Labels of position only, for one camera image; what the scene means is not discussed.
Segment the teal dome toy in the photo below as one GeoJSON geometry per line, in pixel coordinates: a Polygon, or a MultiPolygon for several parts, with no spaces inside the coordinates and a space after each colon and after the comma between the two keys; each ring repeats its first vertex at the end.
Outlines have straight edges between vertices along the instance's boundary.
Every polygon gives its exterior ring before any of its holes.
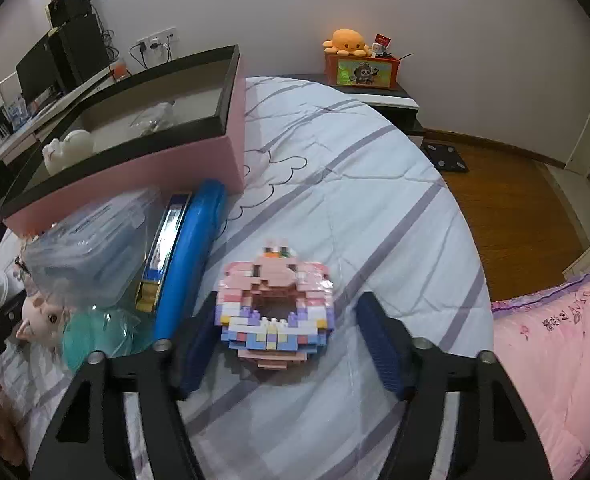
{"type": "Polygon", "coordinates": [[[79,310],[64,328],[63,362],[74,373],[93,351],[108,358],[140,353],[152,343],[154,323],[150,314],[128,309],[79,310]]]}

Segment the white desk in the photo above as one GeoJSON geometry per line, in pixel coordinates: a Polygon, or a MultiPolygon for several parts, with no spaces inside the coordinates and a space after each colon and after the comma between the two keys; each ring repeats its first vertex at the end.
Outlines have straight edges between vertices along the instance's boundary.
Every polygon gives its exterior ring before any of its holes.
{"type": "Polygon", "coordinates": [[[103,68],[77,89],[45,107],[42,112],[30,118],[25,125],[3,140],[0,144],[0,164],[8,166],[23,152],[42,142],[56,122],[61,120],[74,104],[113,84],[116,81],[114,70],[118,66],[124,68],[124,63],[114,63],[103,68]]]}

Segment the black speaker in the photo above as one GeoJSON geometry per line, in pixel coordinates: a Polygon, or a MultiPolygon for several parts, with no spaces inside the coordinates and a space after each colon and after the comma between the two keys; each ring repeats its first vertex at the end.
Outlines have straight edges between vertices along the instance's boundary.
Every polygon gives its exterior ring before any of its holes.
{"type": "Polygon", "coordinates": [[[48,16],[52,27],[60,27],[91,12],[90,0],[51,0],[48,4],[48,16]]]}

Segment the low black white tv stand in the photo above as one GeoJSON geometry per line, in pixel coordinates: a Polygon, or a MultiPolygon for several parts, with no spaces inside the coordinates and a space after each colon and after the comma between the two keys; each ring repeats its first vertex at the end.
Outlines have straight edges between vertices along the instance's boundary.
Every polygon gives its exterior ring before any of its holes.
{"type": "Polygon", "coordinates": [[[417,117],[420,106],[400,84],[395,84],[391,89],[380,89],[336,86],[336,84],[330,84],[323,74],[290,74],[289,78],[315,81],[350,94],[387,118],[418,148],[422,146],[425,133],[417,117]]]}

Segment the orange octopus plush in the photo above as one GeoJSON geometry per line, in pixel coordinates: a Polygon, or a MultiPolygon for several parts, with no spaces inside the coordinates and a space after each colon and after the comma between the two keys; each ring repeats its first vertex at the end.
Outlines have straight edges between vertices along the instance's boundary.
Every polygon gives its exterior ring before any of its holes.
{"type": "Polygon", "coordinates": [[[371,47],[365,42],[360,32],[350,28],[340,28],[333,32],[332,38],[322,44],[324,52],[339,56],[368,58],[372,55],[371,47]]]}

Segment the small doll figure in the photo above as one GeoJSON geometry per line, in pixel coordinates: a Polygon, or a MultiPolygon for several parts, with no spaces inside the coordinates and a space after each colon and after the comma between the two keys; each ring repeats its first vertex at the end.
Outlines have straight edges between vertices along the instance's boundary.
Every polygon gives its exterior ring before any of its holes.
{"type": "Polygon", "coordinates": [[[21,341],[40,344],[47,349],[60,345],[70,318],[68,309],[50,304],[41,294],[27,297],[22,305],[22,322],[15,337],[21,341]]]}

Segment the orange storage crate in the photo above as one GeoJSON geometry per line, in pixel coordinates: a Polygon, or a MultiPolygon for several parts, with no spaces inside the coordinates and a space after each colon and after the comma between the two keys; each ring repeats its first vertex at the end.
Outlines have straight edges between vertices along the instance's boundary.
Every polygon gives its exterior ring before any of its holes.
{"type": "Polygon", "coordinates": [[[325,75],[330,84],[339,87],[392,89],[397,83],[398,58],[356,58],[325,55],[325,75]]]}

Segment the orange cap water bottle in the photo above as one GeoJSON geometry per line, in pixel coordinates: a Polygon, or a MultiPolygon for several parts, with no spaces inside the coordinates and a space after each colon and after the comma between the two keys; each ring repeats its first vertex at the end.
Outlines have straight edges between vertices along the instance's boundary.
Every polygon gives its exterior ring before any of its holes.
{"type": "Polygon", "coordinates": [[[113,62],[109,68],[114,81],[124,80],[130,76],[130,70],[128,70],[128,66],[124,60],[113,62]]]}

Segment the black computer monitor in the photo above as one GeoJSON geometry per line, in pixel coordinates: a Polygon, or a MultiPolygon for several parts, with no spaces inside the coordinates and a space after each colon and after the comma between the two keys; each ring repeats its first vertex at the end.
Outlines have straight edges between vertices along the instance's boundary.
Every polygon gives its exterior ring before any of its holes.
{"type": "Polygon", "coordinates": [[[46,90],[59,94],[60,77],[53,58],[48,35],[44,35],[16,66],[22,97],[27,104],[34,102],[46,90]]]}

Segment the pink donut block model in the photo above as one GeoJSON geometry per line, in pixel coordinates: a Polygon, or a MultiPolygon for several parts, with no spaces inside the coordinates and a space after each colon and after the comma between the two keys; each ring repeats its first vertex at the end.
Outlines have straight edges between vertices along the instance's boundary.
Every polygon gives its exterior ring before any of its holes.
{"type": "Polygon", "coordinates": [[[304,364],[335,328],[330,271],[287,246],[266,246],[254,260],[225,267],[214,325],[226,348],[260,370],[304,364]]]}

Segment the blue case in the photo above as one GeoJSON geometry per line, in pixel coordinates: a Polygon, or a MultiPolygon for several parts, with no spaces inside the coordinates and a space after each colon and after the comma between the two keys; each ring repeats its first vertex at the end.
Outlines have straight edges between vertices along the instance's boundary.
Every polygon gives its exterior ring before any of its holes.
{"type": "Polygon", "coordinates": [[[171,339],[192,315],[225,202],[217,180],[170,197],[135,296],[135,309],[154,318],[151,340],[171,339]]]}

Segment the black floor scale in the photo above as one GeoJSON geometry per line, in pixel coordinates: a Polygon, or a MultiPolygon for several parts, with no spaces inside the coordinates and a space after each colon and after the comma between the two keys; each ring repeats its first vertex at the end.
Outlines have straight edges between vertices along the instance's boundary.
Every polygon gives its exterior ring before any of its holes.
{"type": "Polygon", "coordinates": [[[462,172],[465,174],[468,171],[466,163],[452,145],[424,142],[421,150],[435,168],[441,172],[462,172]]]}

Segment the pink patterned pillow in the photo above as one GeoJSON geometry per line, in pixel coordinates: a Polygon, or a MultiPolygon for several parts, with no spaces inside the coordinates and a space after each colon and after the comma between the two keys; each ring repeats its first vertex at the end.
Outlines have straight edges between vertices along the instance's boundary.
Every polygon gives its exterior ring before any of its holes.
{"type": "Polygon", "coordinates": [[[590,272],[491,304],[494,353],[537,428],[555,479],[590,452],[590,272]]]}

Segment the clear plastic container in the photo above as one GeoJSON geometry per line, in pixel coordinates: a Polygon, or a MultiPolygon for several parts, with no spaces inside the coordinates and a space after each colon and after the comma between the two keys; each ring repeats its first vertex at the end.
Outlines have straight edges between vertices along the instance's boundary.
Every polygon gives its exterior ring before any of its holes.
{"type": "Polygon", "coordinates": [[[22,260],[51,304],[116,306],[141,274],[164,211],[153,188],[122,193],[54,224],[27,243],[22,260]]]}

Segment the black computer tower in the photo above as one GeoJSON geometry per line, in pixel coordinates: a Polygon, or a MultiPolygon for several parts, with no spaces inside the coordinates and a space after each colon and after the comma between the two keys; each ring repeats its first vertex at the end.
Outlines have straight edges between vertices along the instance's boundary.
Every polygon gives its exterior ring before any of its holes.
{"type": "Polygon", "coordinates": [[[100,26],[94,14],[73,18],[48,36],[58,82],[71,92],[109,66],[100,26]]]}

